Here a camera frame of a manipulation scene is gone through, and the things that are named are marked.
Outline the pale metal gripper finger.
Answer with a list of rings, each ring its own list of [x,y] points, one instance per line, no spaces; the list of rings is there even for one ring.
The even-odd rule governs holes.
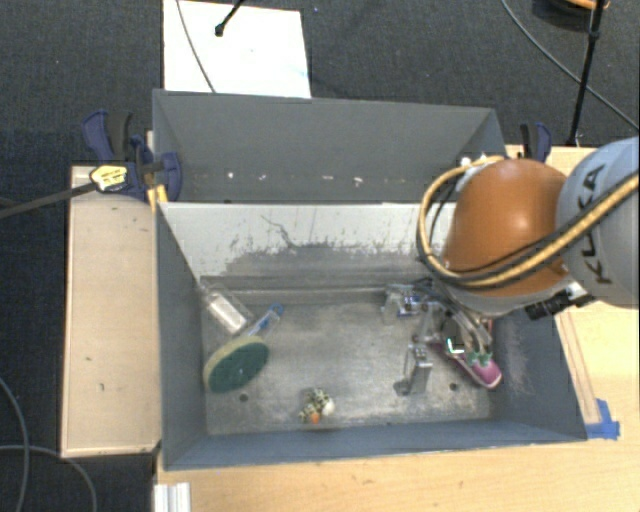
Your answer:
[[[418,293],[409,285],[389,285],[385,290],[385,303],[381,311],[385,325],[412,318],[418,314]]]
[[[403,376],[393,385],[396,394],[399,396],[424,394],[432,369],[433,362],[430,360],[427,346],[410,344],[405,353]]]

